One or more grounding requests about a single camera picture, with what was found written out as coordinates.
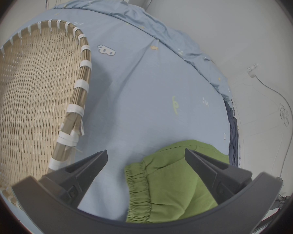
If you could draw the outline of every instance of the woven basket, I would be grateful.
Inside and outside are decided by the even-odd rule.
[[[69,22],[30,25],[1,48],[0,190],[14,205],[11,185],[68,164],[90,73],[88,41]]]

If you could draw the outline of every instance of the dark gray cloth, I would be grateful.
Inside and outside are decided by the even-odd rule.
[[[230,165],[238,166],[238,124],[234,117],[234,111],[229,104],[224,100],[230,123],[230,144],[229,144],[229,161]]]

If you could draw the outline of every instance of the bed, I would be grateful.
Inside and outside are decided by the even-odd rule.
[[[75,160],[105,149],[109,155],[80,210],[124,221],[125,166],[172,143],[195,139],[228,155],[227,79],[185,33],[120,0],[73,0],[22,28],[50,19],[82,29],[91,48],[85,135]]]

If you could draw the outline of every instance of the green garment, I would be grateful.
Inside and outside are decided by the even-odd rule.
[[[125,167],[130,201],[127,222],[160,223],[195,216],[217,206],[200,177],[184,159],[185,149],[219,161],[229,157],[196,140],[164,147]]]

